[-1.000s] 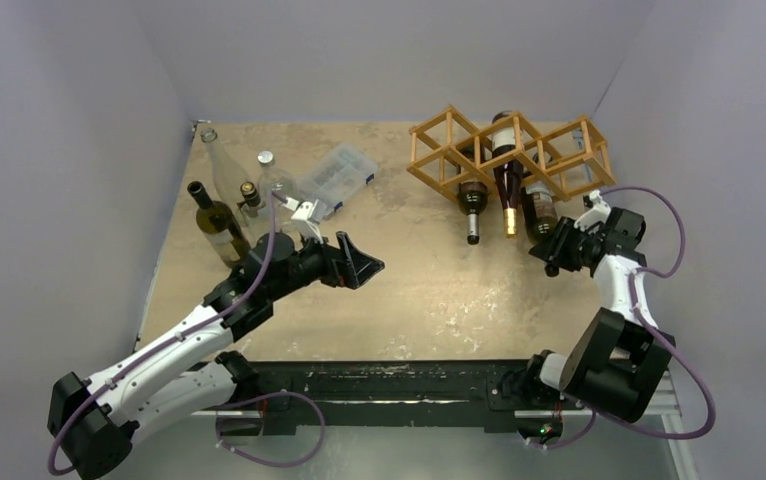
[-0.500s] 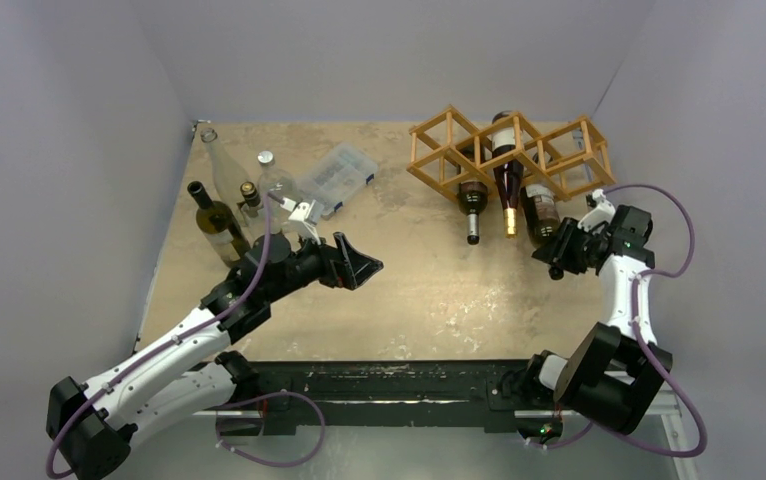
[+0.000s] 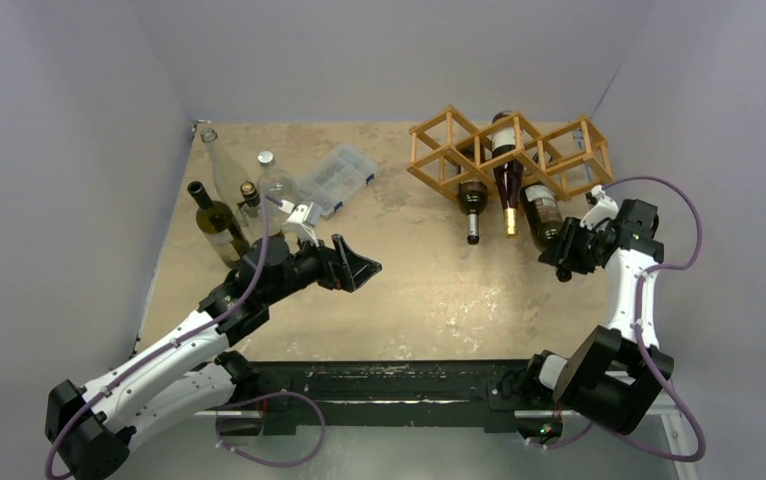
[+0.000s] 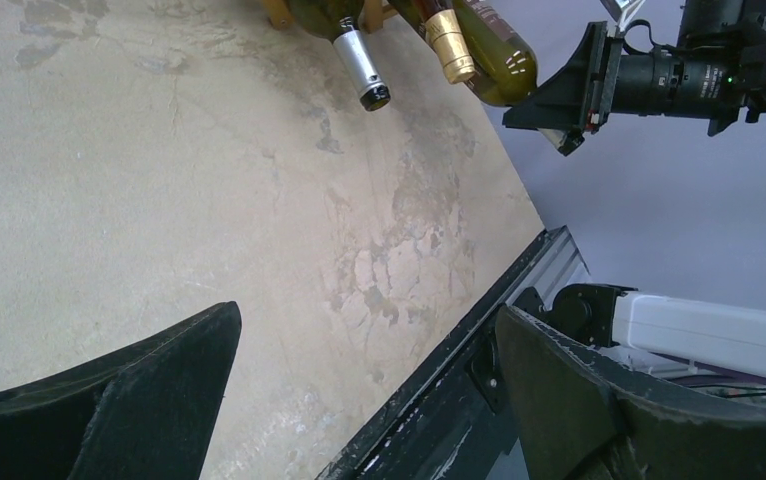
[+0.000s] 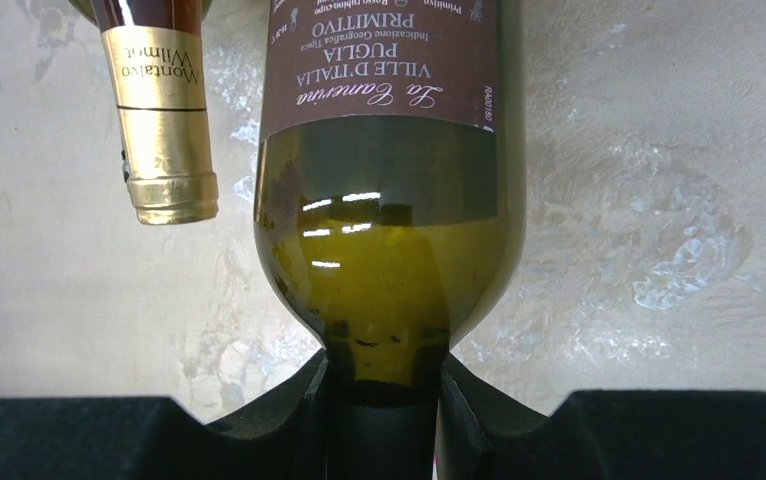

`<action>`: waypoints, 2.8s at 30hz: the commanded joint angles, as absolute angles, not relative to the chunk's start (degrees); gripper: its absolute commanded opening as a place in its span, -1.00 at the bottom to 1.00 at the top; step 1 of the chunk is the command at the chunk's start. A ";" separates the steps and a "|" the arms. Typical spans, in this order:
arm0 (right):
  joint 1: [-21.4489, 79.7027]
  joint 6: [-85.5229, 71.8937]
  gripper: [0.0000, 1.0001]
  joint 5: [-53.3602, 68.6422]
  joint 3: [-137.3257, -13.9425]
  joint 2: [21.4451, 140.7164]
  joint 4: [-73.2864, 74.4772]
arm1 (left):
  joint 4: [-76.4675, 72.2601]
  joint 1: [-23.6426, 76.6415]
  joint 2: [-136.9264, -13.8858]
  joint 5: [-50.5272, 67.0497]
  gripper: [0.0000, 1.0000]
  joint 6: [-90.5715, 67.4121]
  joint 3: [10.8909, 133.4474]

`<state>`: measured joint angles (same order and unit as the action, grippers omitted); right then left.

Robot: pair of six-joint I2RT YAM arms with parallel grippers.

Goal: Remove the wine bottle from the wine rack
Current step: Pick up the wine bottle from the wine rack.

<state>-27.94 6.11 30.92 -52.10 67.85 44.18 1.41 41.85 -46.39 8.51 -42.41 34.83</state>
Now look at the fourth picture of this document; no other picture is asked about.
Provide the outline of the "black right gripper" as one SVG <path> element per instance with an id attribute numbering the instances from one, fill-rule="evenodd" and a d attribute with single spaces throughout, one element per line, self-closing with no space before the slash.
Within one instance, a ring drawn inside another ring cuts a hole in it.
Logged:
<path id="1" fill-rule="evenodd" d="M 727 59 L 669 45 L 634 50 L 605 23 L 590 23 L 567 63 L 507 110 L 502 125 L 542 129 L 563 156 L 583 144 L 583 129 L 598 131 L 612 113 L 704 119 L 715 136 L 739 116 L 735 70 Z"/>

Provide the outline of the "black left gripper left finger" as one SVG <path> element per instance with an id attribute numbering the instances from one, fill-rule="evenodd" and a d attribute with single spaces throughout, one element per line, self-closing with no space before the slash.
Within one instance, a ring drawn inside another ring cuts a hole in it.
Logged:
<path id="1" fill-rule="evenodd" d="M 242 331 L 234 302 L 0 392 L 0 479 L 196 479 Z"/>

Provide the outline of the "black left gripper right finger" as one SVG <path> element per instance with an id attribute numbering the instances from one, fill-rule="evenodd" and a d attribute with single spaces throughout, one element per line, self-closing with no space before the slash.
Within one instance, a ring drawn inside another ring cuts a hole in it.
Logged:
<path id="1" fill-rule="evenodd" d="M 766 479 L 766 407 L 676 385 L 514 308 L 496 316 L 533 479 Z"/>

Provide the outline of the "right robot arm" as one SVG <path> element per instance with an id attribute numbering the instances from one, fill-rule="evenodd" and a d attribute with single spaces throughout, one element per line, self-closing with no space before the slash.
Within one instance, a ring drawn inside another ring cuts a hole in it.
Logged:
<path id="1" fill-rule="evenodd" d="M 608 1 L 614 28 L 590 23 L 568 62 L 503 117 L 537 130 L 563 155 L 611 114 L 704 119 L 708 135 L 766 113 L 766 1 L 688 1 L 678 41 L 631 47 L 635 1 Z M 572 284 L 550 306 L 534 293 L 525 309 L 589 346 L 623 346 L 735 377 L 766 381 L 766 311 Z"/>

